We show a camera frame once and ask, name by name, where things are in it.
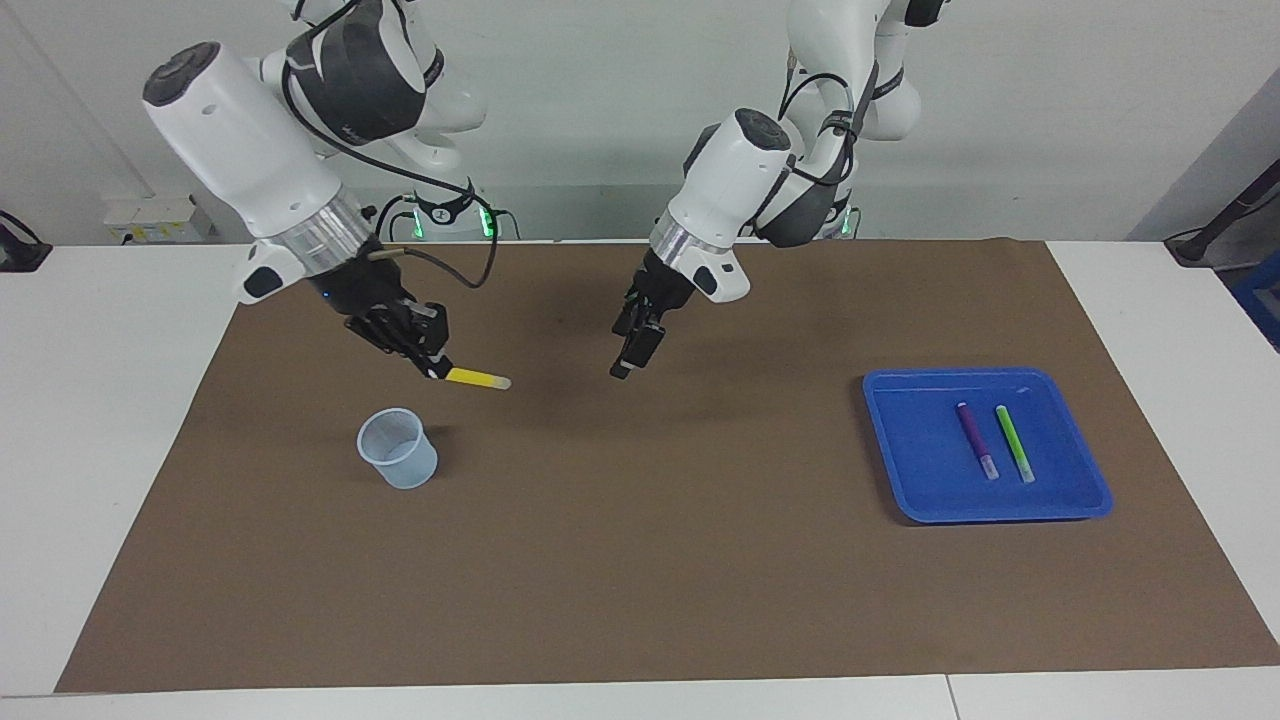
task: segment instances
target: translucent cup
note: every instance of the translucent cup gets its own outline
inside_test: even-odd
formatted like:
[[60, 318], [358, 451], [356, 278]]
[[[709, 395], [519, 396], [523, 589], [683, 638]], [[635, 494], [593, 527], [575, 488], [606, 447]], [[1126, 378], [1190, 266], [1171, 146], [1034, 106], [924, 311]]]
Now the translucent cup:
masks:
[[383, 410], [365, 420], [356, 450], [397, 489], [425, 484], [440, 460], [422, 432], [422, 420], [402, 407]]

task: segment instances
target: brown mat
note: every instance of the brown mat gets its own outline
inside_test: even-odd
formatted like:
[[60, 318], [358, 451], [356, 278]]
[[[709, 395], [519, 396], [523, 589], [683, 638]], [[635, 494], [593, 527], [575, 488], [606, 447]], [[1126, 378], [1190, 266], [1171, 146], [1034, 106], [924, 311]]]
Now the brown mat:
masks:
[[[404, 263], [507, 393], [420, 379], [308, 287], [239, 309], [58, 691], [1280, 664], [1043, 246], [746, 247], [751, 295], [669, 315], [620, 383], [641, 254], [506, 247], [481, 292]], [[897, 511], [860, 378], [1005, 364], [1057, 379], [1110, 518]], [[389, 406], [443, 456], [421, 489], [355, 452]]]

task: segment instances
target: white tabletop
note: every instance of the white tabletop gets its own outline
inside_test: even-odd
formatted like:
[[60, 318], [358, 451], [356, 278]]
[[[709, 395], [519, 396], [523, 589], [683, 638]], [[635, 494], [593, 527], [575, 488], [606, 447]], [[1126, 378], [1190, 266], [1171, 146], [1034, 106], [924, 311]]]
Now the white tabletop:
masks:
[[[1051, 247], [1280, 635], [1280, 357], [1161, 246]], [[230, 319], [242, 252], [59, 249], [0, 275], [0, 717], [1280, 716], [1280, 669], [13, 697], [52, 692]]]

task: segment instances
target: plastic tray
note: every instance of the plastic tray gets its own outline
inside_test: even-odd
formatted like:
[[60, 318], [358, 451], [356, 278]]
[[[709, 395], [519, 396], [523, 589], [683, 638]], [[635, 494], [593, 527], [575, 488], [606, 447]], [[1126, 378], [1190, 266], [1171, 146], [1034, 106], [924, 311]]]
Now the plastic tray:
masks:
[[[1052, 378], [1034, 368], [879, 370], [863, 382], [893, 496], [919, 523], [1080, 520], [1111, 491]], [[968, 402], [1000, 470], [988, 480], [955, 407]], [[1034, 483], [1023, 483], [996, 419], [1009, 407]]]

